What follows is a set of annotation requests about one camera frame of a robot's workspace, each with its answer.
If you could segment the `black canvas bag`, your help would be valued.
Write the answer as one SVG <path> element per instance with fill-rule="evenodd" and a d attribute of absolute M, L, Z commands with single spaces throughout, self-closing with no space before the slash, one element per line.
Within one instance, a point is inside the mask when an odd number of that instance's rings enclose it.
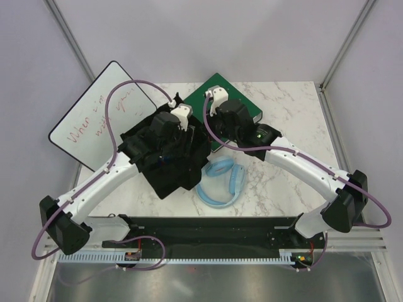
<path fill-rule="evenodd" d="M 129 158 L 144 175 L 160 199 L 182 187 L 193 189 L 202 178 L 202 168 L 208 156 L 197 155 L 190 150 L 186 157 L 166 157 L 163 145 L 181 130 L 178 125 L 168 122 L 171 108 L 164 104 L 155 113 L 120 135 L 123 142 L 118 151 Z"/>

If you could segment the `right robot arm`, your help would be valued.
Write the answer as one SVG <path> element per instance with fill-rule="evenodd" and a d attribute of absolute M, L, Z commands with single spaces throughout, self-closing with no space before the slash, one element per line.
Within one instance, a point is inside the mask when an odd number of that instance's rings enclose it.
<path fill-rule="evenodd" d="M 320 206 L 295 220 L 288 232 L 294 247 L 304 247 L 328 230 L 348 233 L 362 226 L 360 216 L 368 202 L 365 173 L 332 168 L 301 151 L 278 130 L 253 122 L 237 99 L 217 103 L 207 96 L 202 112 L 207 132 L 216 142 L 286 170 L 324 198 Z"/>

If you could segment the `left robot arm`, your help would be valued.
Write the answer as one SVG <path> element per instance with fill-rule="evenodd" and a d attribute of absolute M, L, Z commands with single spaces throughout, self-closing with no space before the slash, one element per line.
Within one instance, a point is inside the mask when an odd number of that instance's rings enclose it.
<path fill-rule="evenodd" d="M 65 255 L 82 249 L 93 227 L 85 222 L 90 212 L 125 181 L 143 174 L 161 199 L 176 189 L 191 189 L 201 173 L 191 159 L 199 122 L 184 108 L 158 111 L 127 132 L 111 158 L 87 181 L 54 199 L 40 201 L 43 232 Z"/>

